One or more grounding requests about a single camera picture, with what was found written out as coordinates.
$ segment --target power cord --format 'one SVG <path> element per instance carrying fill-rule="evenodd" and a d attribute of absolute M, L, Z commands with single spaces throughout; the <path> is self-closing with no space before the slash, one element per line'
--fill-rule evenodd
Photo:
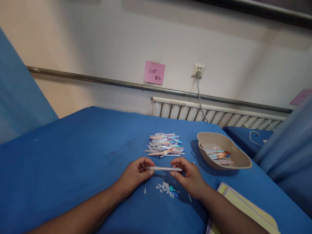
<path fill-rule="evenodd" d="M 201 105 L 201 103 L 202 103 L 202 102 L 201 102 L 201 93 L 200 93 L 200 91 L 199 91 L 199 85 L 198 85 L 198 79 L 199 79 L 200 74 L 201 74 L 200 71 L 197 71 L 197 72 L 196 72 L 196 75 L 197 75 L 196 80 L 197 80 L 197 89 L 198 89 L 198 99 L 199 99 L 199 104 L 200 104 L 200 106 L 201 106 L 202 114 L 204 115 L 204 117 L 205 117 L 207 123 L 209 123 L 209 121 L 208 121 L 208 119 L 207 119 L 207 117 L 206 117 L 206 115 L 205 115 L 204 109 L 202 108 L 202 105 Z"/>
<path fill-rule="evenodd" d="M 249 139 L 250 139 L 250 141 L 251 142 L 253 142 L 253 143 L 255 143 L 255 144 L 257 144 L 257 145 L 260 145 L 260 144 L 258 144 L 257 142 L 254 142 L 252 139 L 251 139 L 251 133 L 256 133 L 257 135 L 256 136 L 259 136 L 260 135 L 260 133 L 259 132 L 256 132 L 256 131 L 250 131 L 250 133 L 249 133 Z"/>
<path fill-rule="evenodd" d="M 272 131 L 275 132 L 275 131 L 274 131 L 274 128 L 273 128 L 273 126 L 272 126 L 271 120 L 268 120 L 268 121 L 269 121 L 269 124 L 270 124 L 270 126 L 271 126 L 271 128 L 272 128 Z M 260 124 L 260 125 L 259 125 L 258 127 L 256 127 L 256 128 L 249 128 L 249 127 L 247 127 L 245 124 L 243 124 L 243 126 L 244 126 L 245 128 L 248 128 L 248 129 L 257 129 L 257 128 L 261 127 L 262 125 L 265 125 L 265 124 L 267 124 L 267 122 L 264 122 L 263 124 Z"/>

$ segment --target blue curtain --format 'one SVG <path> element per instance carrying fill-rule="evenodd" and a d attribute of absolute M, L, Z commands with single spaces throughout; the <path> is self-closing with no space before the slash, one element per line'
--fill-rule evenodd
<path fill-rule="evenodd" d="M 0 144 L 57 119 L 0 28 Z"/>
<path fill-rule="evenodd" d="M 312 218 L 312 97 L 289 115 L 253 160 Z"/>

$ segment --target pile of pens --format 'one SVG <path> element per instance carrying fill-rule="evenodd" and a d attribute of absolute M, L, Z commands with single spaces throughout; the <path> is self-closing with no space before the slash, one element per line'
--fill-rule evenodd
<path fill-rule="evenodd" d="M 223 150 L 206 150 L 209 158 L 214 160 L 219 165 L 233 165 L 234 162 L 231 160 L 231 153 Z"/>
<path fill-rule="evenodd" d="M 148 150 L 144 151 L 149 153 L 148 156 L 156 156 L 159 159 L 164 156 L 185 155 L 184 148 L 181 147 L 182 142 L 175 133 L 155 133 L 149 136 L 149 139 L 151 142 L 147 146 Z"/>

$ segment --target blue bed sheet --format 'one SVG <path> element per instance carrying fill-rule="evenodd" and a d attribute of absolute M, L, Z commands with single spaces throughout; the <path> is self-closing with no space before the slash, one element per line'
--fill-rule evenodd
<path fill-rule="evenodd" d="M 263 146 L 265 144 L 263 140 L 268 140 L 273 134 L 273 132 L 269 131 L 240 127 L 225 127 L 223 130 L 252 159 L 261 149 L 261 146 L 259 145 Z M 256 133 L 251 133 L 252 140 L 259 145 L 253 143 L 250 140 L 249 134 L 251 131 L 256 131 L 260 133 L 259 135 Z"/>
<path fill-rule="evenodd" d="M 225 134 L 206 122 L 173 120 L 97 107 L 86 108 L 0 145 L 0 233 L 21 233 L 109 187 L 130 161 L 146 156 L 148 135 L 179 134 L 185 157 L 217 189 L 223 181 L 271 214 L 281 233 L 311 233 L 311 219 L 256 165 L 216 171 L 203 160 L 197 133 Z M 151 159 L 170 166 L 172 157 Z M 163 181 L 181 191 L 156 190 Z M 165 172 L 156 173 L 122 203 L 98 233 L 204 233 L 205 208 Z"/>

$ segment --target pink sticky note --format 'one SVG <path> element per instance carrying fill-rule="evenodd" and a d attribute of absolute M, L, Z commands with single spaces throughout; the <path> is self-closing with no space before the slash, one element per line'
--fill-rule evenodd
<path fill-rule="evenodd" d="M 162 85 L 163 75 L 165 73 L 165 67 L 166 65 L 161 64 L 161 63 L 146 61 L 144 81 Z"/>
<path fill-rule="evenodd" d="M 304 101 L 306 96 L 309 96 L 309 95 L 312 95 L 312 89 L 304 89 L 297 95 L 297 97 L 295 97 L 294 100 L 292 100 L 290 104 L 299 105 L 300 103 Z"/>

